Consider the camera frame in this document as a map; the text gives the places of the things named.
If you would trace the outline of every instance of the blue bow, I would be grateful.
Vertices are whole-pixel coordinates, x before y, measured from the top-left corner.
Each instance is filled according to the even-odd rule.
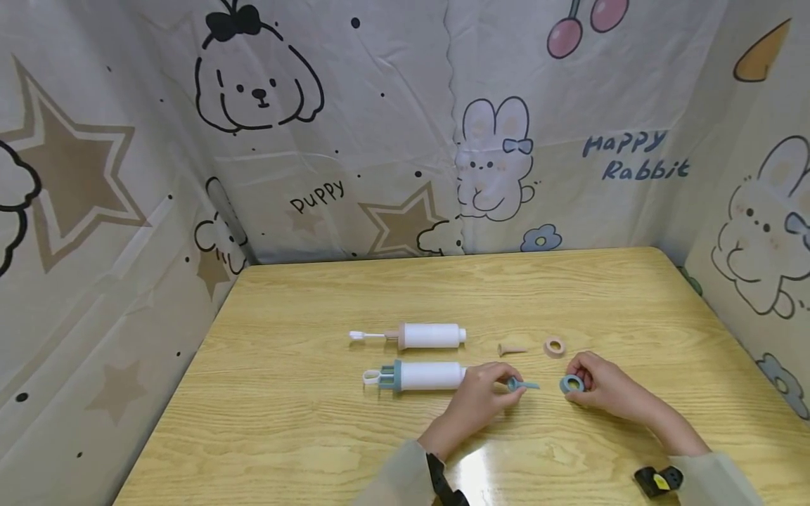
[[[507,153],[511,153],[514,150],[518,150],[524,155],[528,155],[531,153],[531,148],[534,147],[535,144],[532,142],[530,138],[524,138],[519,141],[516,141],[513,138],[505,138],[504,139],[504,151]]]
[[[801,234],[804,236],[804,246],[810,249],[810,225],[799,216],[799,213],[790,213],[785,218],[785,230],[791,234]]]
[[[232,13],[212,12],[205,17],[211,36],[219,42],[231,40],[237,33],[257,35],[262,30],[262,21],[254,6],[243,6]]]

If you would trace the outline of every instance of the wrist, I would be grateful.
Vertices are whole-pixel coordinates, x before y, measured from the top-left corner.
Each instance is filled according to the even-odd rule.
[[[466,437],[459,433],[446,415],[439,415],[425,429],[417,442],[425,452],[432,453],[441,461],[447,461],[465,439]]]

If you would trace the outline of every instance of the gray sleeve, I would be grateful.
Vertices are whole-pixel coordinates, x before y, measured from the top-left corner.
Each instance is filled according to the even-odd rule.
[[[428,455],[414,440],[407,441],[382,466],[379,474],[355,499],[354,506],[430,506],[436,495],[430,481]]]
[[[684,474],[678,490],[682,506],[763,506],[745,474],[725,453],[669,457]]]

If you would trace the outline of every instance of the fabric backdrop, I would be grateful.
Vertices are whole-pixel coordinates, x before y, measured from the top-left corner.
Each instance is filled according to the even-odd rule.
[[[111,502],[256,262],[653,245],[810,419],[810,4],[0,6],[4,504]]]

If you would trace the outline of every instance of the brown star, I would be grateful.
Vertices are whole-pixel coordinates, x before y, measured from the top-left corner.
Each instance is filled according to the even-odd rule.
[[[147,393],[146,389],[138,383],[140,365],[140,360],[134,361],[129,367],[123,369],[105,365],[104,386],[101,387],[96,398],[84,408],[85,411],[105,410],[113,421],[113,425],[118,425],[130,402]]]
[[[320,215],[316,215],[311,210],[305,210],[303,213],[297,210],[285,211],[292,221],[292,231],[306,230],[313,236],[315,235],[315,227],[323,221]]]
[[[217,250],[200,252],[200,263],[197,265],[197,277],[205,283],[208,295],[214,299],[216,285],[231,280],[228,271],[225,269],[224,259],[217,253]]]
[[[377,226],[377,237],[369,254],[405,253],[412,256],[423,254],[418,247],[420,232],[446,218],[436,214],[433,187],[430,181],[408,197],[399,206],[384,206],[358,202],[363,212]]]
[[[34,167],[42,192],[32,204],[40,259],[49,272],[102,223],[149,227],[118,172],[134,127],[70,119],[14,58],[23,126],[0,134]]]

